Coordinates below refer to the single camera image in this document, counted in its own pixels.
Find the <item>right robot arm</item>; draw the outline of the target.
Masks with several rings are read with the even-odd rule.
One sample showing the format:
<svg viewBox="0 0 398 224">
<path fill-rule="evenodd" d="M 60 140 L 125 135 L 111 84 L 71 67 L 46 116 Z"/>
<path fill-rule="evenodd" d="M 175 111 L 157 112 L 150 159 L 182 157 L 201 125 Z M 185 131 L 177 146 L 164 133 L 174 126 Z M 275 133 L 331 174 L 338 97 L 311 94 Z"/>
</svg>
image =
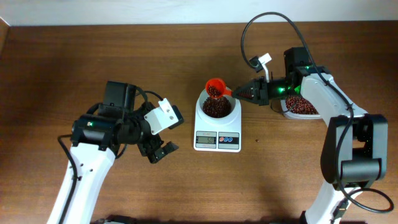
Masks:
<svg viewBox="0 0 398 224">
<path fill-rule="evenodd" d="M 356 197 L 374 192 L 372 184 L 384 178 L 387 166 L 387 119 L 369 114 L 353 103 L 337 86 L 324 66 L 317 66 L 305 47 L 284 52 L 285 78 L 268 75 L 253 79 L 232 92 L 232 97 L 259 106 L 285 96 L 301 96 L 317 110 L 328 129 L 320 158 L 324 178 L 312 206 L 302 212 L 301 223 L 339 223 L 350 205 L 374 213 L 387 209 L 365 206 Z"/>
</svg>

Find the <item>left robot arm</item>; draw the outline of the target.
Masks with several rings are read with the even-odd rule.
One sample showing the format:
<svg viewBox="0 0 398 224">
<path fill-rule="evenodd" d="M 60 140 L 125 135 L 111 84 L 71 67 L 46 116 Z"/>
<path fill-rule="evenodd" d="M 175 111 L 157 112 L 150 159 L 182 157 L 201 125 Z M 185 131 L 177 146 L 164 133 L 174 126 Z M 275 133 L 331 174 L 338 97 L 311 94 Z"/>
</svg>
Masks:
<svg viewBox="0 0 398 224">
<path fill-rule="evenodd" d="M 66 147 L 63 135 L 57 138 L 68 166 L 49 223 L 89 223 L 105 177 L 129 145 L 152 164 L 178 149 L 159 134 L 181 125 L 183 116 L 166 98 L 155 107 L 147 94 L 138 86 L 108 81 L 103 102 L 74 121 L 66 136 L 72 145 Z"/>
</svg>

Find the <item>orange plastic measuring scoop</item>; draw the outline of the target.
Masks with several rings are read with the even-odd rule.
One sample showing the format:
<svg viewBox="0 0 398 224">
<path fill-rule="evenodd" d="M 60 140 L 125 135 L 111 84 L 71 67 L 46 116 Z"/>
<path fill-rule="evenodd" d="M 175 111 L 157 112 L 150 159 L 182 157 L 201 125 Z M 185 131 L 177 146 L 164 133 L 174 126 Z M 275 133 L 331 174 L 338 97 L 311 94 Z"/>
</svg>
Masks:
<svg viewBox="0 0 398 224">
<path fill-rule="evenodd" d="M 224 96 L 232 96 L 232 91 L 226 88 L 226 83 L 220 78 L 212 78 L 205 85 L 207 94 L 214 98 L 222 98 Z"/>
</svg>

